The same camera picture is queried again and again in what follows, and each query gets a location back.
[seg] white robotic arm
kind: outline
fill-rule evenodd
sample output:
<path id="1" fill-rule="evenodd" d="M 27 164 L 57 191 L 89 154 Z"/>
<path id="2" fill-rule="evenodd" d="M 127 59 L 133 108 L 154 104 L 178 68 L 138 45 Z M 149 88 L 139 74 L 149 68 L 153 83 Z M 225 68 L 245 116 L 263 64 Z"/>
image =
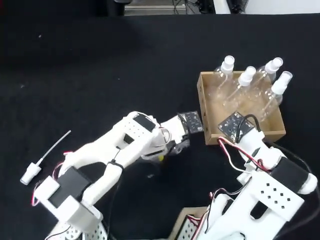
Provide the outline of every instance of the white robotic arm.
<path id="1" fill-rule="evenodd" d="M 133 111 L 94 142 L 66 154 L 59 178 L 47 177 L 34 196 L 59 221 L 79 233 L 90 233 L 103 218 L 94 204 L 117 183 L 123 169 L 140 157 L 151 160 L 188 147 L 186 124 L 187 114 L 159 124 L 152 116 Z M 90 184 L 77 169 L 97 162 L 106 168 L 103 176 Z"/>
<path id="2" fill-rule="evenodd" d="M 279 149 L 267 147 L 264 137 L 262 131 L 253 127 L 238 143 L 229 142 L 254 155 L 266 171 L 240 153 L 246 169 L 237 179 L 243 189 L 237 193 L 227 194 L 221 190 L 223 194 L 214 194 L 203 216 L 202 227 L 198 228 L 193 239 L 272 240 L 304 203 L 298 194 L 315 190 L 317 178 L 290 161 Z"/>

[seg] cable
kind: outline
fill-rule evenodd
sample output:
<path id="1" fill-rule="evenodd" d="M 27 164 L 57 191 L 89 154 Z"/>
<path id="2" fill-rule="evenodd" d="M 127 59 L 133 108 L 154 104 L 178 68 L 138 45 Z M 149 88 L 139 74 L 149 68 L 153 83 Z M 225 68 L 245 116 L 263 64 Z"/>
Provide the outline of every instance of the cable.
<path id="1" fill-rule="evenodd" d="M 202 217 L 200 218 L 200 223 L 199 223 L 198 227 L 196 228 L 196 230 L 195 230 L 195 232 L 194 232 L 191 240 L 197 239 L 198 234 L 199 234 L 201 228 L 202 228 L 203 225 L 204 225 L 205 216 L 206 216 L 206 214 L 208 213 L 208 211 L 209 211 L 209 210 L 206 210 L 206 211 L 204 212 L 204 214 L 202 215 Z"/>
<path id="2" fill-rule="evenodd" d="M 178 116 L 178 118 L 180 119 L 180 121 L 182 122 L 182 124 L 184 125 L 184 127 L 185 127 L 186 130 L 187 130 L 188 138 L 185 139 L 185 140 L 190 139 L 191 132 L 190 132 L 190 128 L 189 128 L 189 126 L 188 126 L 187 121 L 181 116 L 180 113 L 177 113 L 177 116 Z"/>
<path id="3" fill-rule="evenodd" d="M 299 160 L 304 166 L 305 168 L 308 170 L 309 173 L 313 174 L 313 171 L 311 170 L 311 168 L 309 167 L 309 165 L 301 158 L 299 157 L 298 155 L 294 154 L 293 152 L 291 152 L 290 150 L 284 148 L 283 146 L 280 146 L 274 142 L 269 142 L 267 141 L 268 144 L 270 144 L 271 146 L 273 146 L 274 148 L 277 148 L 279 150 L 281 150 L 282 152 L 288 154 L 288 155 L 291 155 L 293 158 L 295 158 L 296 160 Z M 278 239 L 298 228 L 300 228 L 301 226 L 303 225 L 306 225 L 308 224 L 310 221 L 312 221 L 313 219 L 315 219 L 318 214 L 320 213 L 320 190 L 319 190 L 319 186 L 317 185 L 317 187 L 315 188 L 315 193 L 316 193 L 316 196 L 317 196 L 317 199 L 318 199 L 318 207 L 315 209 L 315 211 L 312 212 L 312 214 L 310 214 L 308 217 L 306 217 L 305 219 L 297 222 L 296 224 L 288 227 L 287 229 L 281 231 L 277 236 L 275 236 L 274 239 Z"/>
<path id="4" fill-rule="evenodd" d="M 32 207 L 35 207 L 38 205 L 38 203 L 40 202 L 39 200 L 35 201 L 35 191 L 37 189 L 37 187 L 43 182 L 44 180 L 40 180 L 38 181 L 35 185 L 34 185 L 34 188 L 33 188 L 33 191 L 32 191 L 32 196 L 31 196 L 31 206 Z"/>
<path id="5" fill-rule="evenodd" d="M 50 238 L 52 238 L 52 237 L 54 237 L 54 236 L 61 235 L 61 234 L 65 233 L 66 231 L 68 231 L 70 228 L 71 228 L 71 225 L 70 225 L 66 230 L 64 230 L 64 231 L 62 231 L 62 232 L 55 233 L 55 234 L 52 234 L 52 235 L 47 236 L 44 240 L 49 240 Z"/>
<path id="6" fill-rule="evenodd" d="M 56 178 L 56 171 L 57 171 L 57 169 L 58 169 L 59 167 L 61 167 L 63 164 L 64 164 L 64 162 L 62 161 L 62 162 L 59 162 L 59 163 L 54 167 L 53 172 L 52 172 L 52 178 L 53 178 L 54 180 L 57 180 L 57 178 Z"/>
<path id="7" fill-rule="evenodd" d="M 247 120 L 248 118 L 253 118 L 256 129 L 258 130 L 258 132 L 261 131 L 259 121 L 258 121 L 258 119 L 257 119 L 257 117 L 256 117 L 255 115 L 253 115 L 253 114 L 248 114 L 248 115 L 244 116 L 243 119 L 240 121 L 237 129 L 236 129 L 235 142 L 236 142 L 237 144 L 240 142 L 240 140 L 241 140 L 242 137 L 243 137 L 243 136 L 240 136 L 241 127 L 242 127 L 242 125 L 246 122 L 246 120 Z"/>
<path id="8" fill-rule="evenodd" d="M 250 172 L 245 171 L 245 170 L 240 169 L 240 168 L 237 168 L 237 167 L 232 163 L 230 154 L 229 154 L 229 152 L 227 151 L 226 146 L 224 145 L 223 142 L 225 142 L 226 144 L 230 145 L 231 147 L 237 149 L 239 152 L 241 152 L 242 154 L 244 154 L 244 155 L 245 155 L 247 158 L 249 158 L 260 170 L 265 171 L 265 172 L 268 172 L 268 171 L 269 171 L 268 169 L 266 169 L 266 168 L 263 166 L 263 164 L 260 164 L 260 163 L 262 163 L 262 160 L 261 160 L 261 159 L 259 159 L 259 162 L 260 162 L 260 163 L 259 163 L 253 156 L 251 156 L 251 155 L 248 154 L 245 150 L 243 150 L 241 147 L 233 144 L 232 142 L 230 142 L 230 141 L 227 140 L 226 138 L 220 136 L 220 137 L 218 137 L 218 140 L 217 140 L 217 141 L 218 141 L 218 143 L 220 144 L 220 146 L 222 147 L 222 149 L 223 149 L 224 153 L 226 154 L 226 156 L 228 157 L 229 163 L 230 163 L 231 166 L 232 166 L 234 169 L 236 169 L 237 171 L 250 174 Z"/>
<path id="9" fill-rule="evenodd" d="M 110 200 L 110 207 L 109 207 L 109 215 L 108 215 L 108 227 L 107 227 L 107 235 L 106 235 L 106 240 L 110 240 L 110 225 L 111 225 L 111 213 L 112 213 L 112 208 L 113 208 L 113 205 L 114 205 L 114 201 L 115 201 L 115 198 L 116 198 L 116 195 L 117 195 L 117 192 L 118 192 L 118 189 L 119 189 L 119 186 L 121 184 L 121 181 L 122 181 L 122 177 L 123 177 L 123 173 L 124 173 L 124 170 L 125 168 L 116 162 L 116 157 L 117 155 L 119 154 L 121 150 L 119 149 L 119 151 L 115 154 L 113 160 L 109 161 L 105 167 L 108 167 L 108 164 L 112 164 L 112 165 L 115 165 L 115 166 L 118 166 L 119 168 L 121 168 L 121 174 L 120 174 L 120 177 L 118 179 L 118 182 L 116 183 L 116 187 L 115 187 L 115 190 L 114 190 L 114 193 L 111 197 L 111 200 Z"/>
<path id="10" fill-rule="evenodd" d="M 71 130 L 67 131 L 58 141 L 55 142 L 55 144 L 52 145 L 52 147 L 49 148 L 48 151 L 39 159 L 39 161 L 36 163 L 37 166 L 39 166 L 44 158 L 54 149 L 66 136 L 68 136 L 71 133 Z"/>
<path id="11" fill-rule="evenodd" d="M 212 203 L 216 200 L 217 197 L 217 193 L 219 191 L 223 191 L 224 193 L 226 193 L 227 195 L 237 195 L 239 194 L 251 181 L 252 177 L 249 178 L 249 180 L 242 186 L 240 187 L 238 190 L 234 191 L 234 192 L 228 192 L 225 188 L 218 188 L 214 193 L 210 192 L 210 196 L 212 196 L 212 201 L 210 202 L 209 205 L 209 212 L 208 212 L 208 217 L 206 218 L 206 229 L 204 231 L 204 233 L 206 234 L 209 230 L 209 217 L 210 217 L 210 212 L 211 212 L 211 205 Z"/>
<path id="12" fill-rule="evenodd" d="M 175 0 L 172 0 L 172 5 L 173 5 L 173 12 L 175 14 L 178 14 L 179 15 L 179 12 L 177 10 L 177 6 L 181 3 L 182 0 L 178 0 L 177 3 L 175 4 Z"/>
<path id="13" fill-rule="evenodd" d="M 196 14 L 195 11 L 192 9 L 192 7 L 190 7 L 189 1 L 185 0 L 185 12 L 188 14 L 187 7 L 191 10 L 193 14 Z"/>

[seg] electrical cables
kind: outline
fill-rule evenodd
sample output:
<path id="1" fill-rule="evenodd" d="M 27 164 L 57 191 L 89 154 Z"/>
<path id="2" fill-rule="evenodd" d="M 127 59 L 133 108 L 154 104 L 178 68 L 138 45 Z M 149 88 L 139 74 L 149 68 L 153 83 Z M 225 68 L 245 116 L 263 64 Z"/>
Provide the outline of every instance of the electrical cables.
<path id="1" fill-rule="evenodd" d="M 248 154 L 245 150 L 243 150 L 241 147 L 233 144 L 232 142 L 230 142 L 229 140 L 227 140 L 226 138 L 220 136 L 218 137 L 218 143 L 219 145 L 221 146 L 222 150 L 224 151 L 225 155 L 227 156 L 228 160 L 229 160 L 229 163 L 231 165 L 231 167 L 233 167 L 235 170 L 239 171 L 239 172 L 243 172 L 243 173 L 246 173 L 246 174 L 250 174 L 250 172 L 246 171 L 246 170 L 243 170 L 243 169 L 240 169 L 238 167 L 236 167 L 232 160 L 231 160 L 231 156 L 229 154 L 229 152 L 227 151 L 226 149 L 226 146 L 224 143 L 230 145 L 231 147 L 237 149 L 239 152 L 241 152 L 242 154 L 244 154 L 247 158 L 249 158 L 259 169 L 267 172 L 268 169 L 266 169 L 264 166 L 263 166 L 263 163 L 262 163 L 262 160 L 256 160 L 253 156 L 251 156 L 250 154 Z"/>
<path id="2" fill-rule="evenodd" d="M 206 234 L 209 230 L 209 217 L 210 217 L 210 212 L 211 212 L 211 205 L 212 203 L 216 200 L 217 196 L 218 196 L 218 192 L 222 191 L 225 194 L 229 195 L 229 196 L 233 196 L 233 195 L 238 195 L 239 193 L 241 193 L 241 191 L 249 184 L 249 182 L 251 181 L 252 177 L 249 178 L 249 180 L 242 186 L 240 187 L 238 190 L 234 191 L 234 192 L 229 192 L 227 191 L 225 188 L 218 188 L 214 193 L 210 192 L 209 196 L 212 199 L 212 201 L 210 202 L 209 205 L 209 211 L 208 211 L 208 216 L 206 218 L 206 229 L 204 231 L 204 233 Z"/>
<path id="3" fill-rule="evenodd" d="M 253 118 L 256 129 L 258 130 L 258 132 L 261 131 L 259 121 L 258 121 L 258 119 L 257 119 L 257 117 L 256 117 L 255 115 L 253 115 L 253 114 L 248 114 L 248 115 L 244 116 L 243 119 L 240 121 L 237 129 L 236 129 L 235 142 L 236 142 L 237 144 L 240 143 L 241 138 L 243 137 L 243 136 L 240 136 L 241 127 L 242 127 L 242 125 L 246 122 L 246 120 L 247 120 L 248 118 Z"/>
<path id="4" fill-rule="evenodd" d="M 31 196 L 31 206 L 32 206 L 32 207 L 37 206 L 38 203 L 40 202 L 39 200 L 36 201 L 35 191 L 36 191 L 37 187 L 38 187 L 43 181 L 44 181 L 44 180 L 40 180 L 40 181 L 38 181 L 38 182 L 34 185 L 34 188 L 33 188 L 33 191 L 32 191 L 32 196 Z"/>
<path id="5" fill-rule="evenodd" d="M 207 217 L 208 212 L 209 212 L 209 210 L 205 211 L 204 214 L 202 215 L 202 217 L 200 218 L 200 220 L 198 221 L 197 228 L 196 228 L 191 240 L 197 239 L 197 237 L 198 237 L 198 235 L 200 233 L 200 230 L 202 229 L 202 227 L 204 225 L 204 222 L 205 222 L 205 219 Z"/>

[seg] black cloth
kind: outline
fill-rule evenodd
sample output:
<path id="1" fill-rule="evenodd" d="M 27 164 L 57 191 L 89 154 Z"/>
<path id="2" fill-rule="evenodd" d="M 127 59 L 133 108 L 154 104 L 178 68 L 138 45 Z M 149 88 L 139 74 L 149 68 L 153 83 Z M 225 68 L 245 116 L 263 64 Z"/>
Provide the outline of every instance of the black cloth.
<path id="1" fill-rule="evenodd" d="M 318 80 L 320 15 L 137 16 L 77 21 L 2 23 L 0 52 L 1 238 L 41 240 L 56 223 L 41 205 L 30 206 L 36 181 L 62 152 L 74 151 L 107 132 L 131 111 L 159 122 L 177 112 L 200 111 L 196 83 L 226 55 L 235 69 L 261 66 L 280 56 L 294 74 L 281 104 L 287 134 L 278 143 L 301 155 L 320 177 Z M 43 162 L 29 186 L 19 182 L 67 130 L 72 133 Z M 239 167 L 243 161 L 234 154 Z M 96 164 L 83 168 L 91 177 Z M 183 207 L 206 206 L 208 192 L 239 188 L 218 146 L 203 134 L 157 169 L 134 164 L 125 171 L 112 209 L 111 232 L 119 239 L 166 238 Z M 314 194 L 293 222 L 317 206 Z M 108 216 L 110 194 L 98 203 Z M 318 217 L 284 239 L 314 239 Z"/>

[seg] black wire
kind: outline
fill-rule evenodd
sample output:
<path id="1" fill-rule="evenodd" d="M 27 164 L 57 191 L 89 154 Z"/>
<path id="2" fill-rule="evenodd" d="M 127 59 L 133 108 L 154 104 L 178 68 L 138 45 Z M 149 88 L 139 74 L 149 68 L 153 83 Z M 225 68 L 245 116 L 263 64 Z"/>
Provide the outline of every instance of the black wire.
<path id="1" fill-rule="evenodd" d="M 167 155 L 173 150 L 173 148 L 174 148 L 174 146 L 172 146 L 172 147 L 169 149 Z M 116 153 L 116 155 L 114 156 L 113 159 L 116 158 L 116 156 L 118 155 L 119 152 L 120 152 L 120 149 L 119 149 L 119 151 Z M 151 161 L 151 160 L 150 160 L 150 161 L 147 161 L 147 160 L 144 160 L 144 161 L 136 161 L 136 162 L 134 162 L 133 164 L 131 164 L 131 166 L 134 165 L 134 164 L 140 164 L 140 163 L 152 164 L 154 167 L 157 168 L 158 171 L 160 171 L 160 170 L 159 170 L 159 167 L 158 167 L 153 161 Z M 119 187 L 120 187 L 120 185 L 121 185 L 121 183 L 122 183 L 123 173 L 124 173 L 124 168 L 123 168 L 121 165 L 115 164 L 115 162 L 108 162 L 108 163 L 107 163 L 107 166 L 108 166 L 108 164 L 113 164 L 113 165 L 115 165 L 115 166 L 120 167 L 120 168 L 122 169 L 122 172 L 121 172 L 121 174 L 120 174 L 120 177 L 119 177 L 118 182 L 116 183 L 116 187 L 115 187 L 114 193 L 113 193 L 113 195 L 112 195 L 112 197 L 111 197 L 111 200 L 110 200 L 110 204 L 109 204 L 109 205 L 110 205 L 110 207 L 109 207 L 109 215 L 108 215 L 108 224 L 106 224 L 106 222 L 105 222 L 104 220 L 102 220 L 102 224 L 105 225 L 105 226 L 107 226 L 107 237 L 106 237 L 106 240 L 110 240 L 110 234 L 109 234 L 109 233 L 110 233 L 110 225 L 111 225 L 111 215 L 112 215 L 111 213 L 112 213 L 112 208 L 113 208 L 113 205 L 114 205 L 114 201 L 115 201 L 117 192 L 118 192 Z"/>
<path id="2" fill-rule="evenodd" d="M 173 12 L 179 15 L 179 12 L 177 10 L 177 6 L 179 3 L 181 3 L 182 0 L 177 1 L 177 3 L 175 4 L 175 0 L 172 0 L 172 4 L 173 4 Z"/>
<path id="3" fill-rule="evenodd" d="M 118 189 L 119 189 L 119 186 L 121 184 L 121 181 L 122 181 L 122 176 L 123 176 L 123 172 L 121 172 L 121 175 L 119 177 L 119 180 L 116 184 L 116 187 L 115 187 L 115 190 L 114 190 L 114 193 L 112 195 L 112 198 L 111 198 L 111 201 L 110 201 L 110 209 L 109 209 L 109 216 L 108 216 L 108 228 L 107 228 L 107 233 L 106 233 L 106 240 L 110 240 L 110 225 L 111 225 L 111 213 L 112 213 L 112 208 L 113 208 L 113 205 L 114 205 L 114 201 L 115 201 L 115 198 L 116 198 L 116 195 L 117 195 L 117 192 L 118 192 Z"/>
<path id="4" fill-rule="evenodd" d="M 248 118 L 253 118 L 256 129 L 258 130 L 258 132 L 261 131 L 259 121 L 258 121 L 258 119 L 257 119 L 257 117 L 256 117 L 255 115 L 253 115 L 253 114 L 248 114 L 248 115 L 244 116 L 243 119 L 240 121 L 237 129 L 236 129 L 235 142 L 236 142 L 237 144 L 240 142 L 241 138 L 243 137 L 243 136 L 240 136 L 241 127 L 242 127 L 242 125 L 246 122 L 246 120 L 247 120 Z"/>
<path id="5" fill-rule="evenodd" d="M 227 190 L 225 189 L 222 189 L 220 188 L 220 190 L 224 191 L 226 194 L 228 195 L 235 195 L 237 193 L 239 193 L 240 191 L 242 191 L 242 189 L 244 189 L 248 184 L 249 182 L 251 181 L 252 177 L 249 178 L 249 180 L 242 186 L 240 187 L 238 190 L 234 191 L 234 192 L 228 192 Z M 206 217 L 206 229 L 204 231 L 204 233 L 206 234 L 209 230 L 209 216 L 210 216 L 210 212 L 211 212 L 211 205 L 212 205 L 212 202 L 214 201 L 214 199 L 210 202 L 210 205 L 209 205 L 209 212 L 208 212 L 208 216 Z"/>
<path id="6" fill-rule="evenodd" d="M 283 146 L 280 146 L 274 142 L 269 142 L 267 141 L 268 144 L 270 144 L 271 146 L 273 146 L 274 148 L 277 148 L 279 150 L 281 150 L 282 152 L 288 154 L 288 155 L 291 155 L 293 158 L 295 158 L 296 160 L 299 160 L 304 166 L 305 168 L 308 170 L 309 173 L 313 174 L 311 168 L 309 167 L 309 165 L 301 158 L 299 157 L 298 155 L 294 154 L 293 152 L 291 152 L 290 150 L 284 148 Z M 282 237 L 283 235 L 286 235 L 294 230 L 296 230 L 297 228 L 300 228 L 301 226 L 305 225 L 305 224 L 308 224 L 310 221 L 312 221 L 313 219 L 315 219 L 318 214 L 320 213 L 320 190 L 319 190 L 319 186 L 317 185 L 316 188 L 315 188 L 315 193 L 316 193 L 316 196 L 317 196 L 317 199 L 318 199 L 318 207 L 316 208 L 316 210 L 310 214 L 308 217 L 306 217 L 305 219 L 297 222 L 296 224 L 288 227 L 287 229 L 284 229 L 283 231 L 281 231 L 277 236 L 275 236 L 274 239 L 277 239 L 277 238 L 280 238 Z"/>
<path id="7" fill-rule="evenodd" d="M 55 234 L 52 234 L 52 235 L 50 235 L 50 236 L 47 236 L 47 237 L 45 238 L 45 240 L 49 240 L 49 239 L 52 238 L 52 237 L 58 236 L 58 235 L 60 235 L 60 234 L 63 234 L 63 233 L 65 233 L 66 231 L 68 231 L 70 228 L 71 228 L 71 225 L 70 225 L 66 230 L 64 230 L 64 231 L 62 231 L 62 232 L 55 233 Z"/>
<path id="8" fill-rule="evenodd" d="M 182 122 L 182 124 L 184 124 L 185 128 L 187 129 L 187 133 L 188 133 L 188 138 L 187 139 L 190 139 L 191 132 L 190 132 L 190 128 L 188 126 L 187 121 L 181 116 L 180 113 L 177 113 L 177 116 L 180 119 L 180 121 Z"/>
<path id="9" fill-rule="evenodd" d="M 185 0 L 186 1 L 186 4 L 185 4 L 185 9 L 187 10 L 187 7 L 191 10 L 192 13 L 195 14 L 195 11 L 189 6 L 189 1 Z"/>
<path id="10" fill-rule="evenodd" d="M 185 15 L 188 15 L 187 2 L 188 0 L 184 0 Z"/>

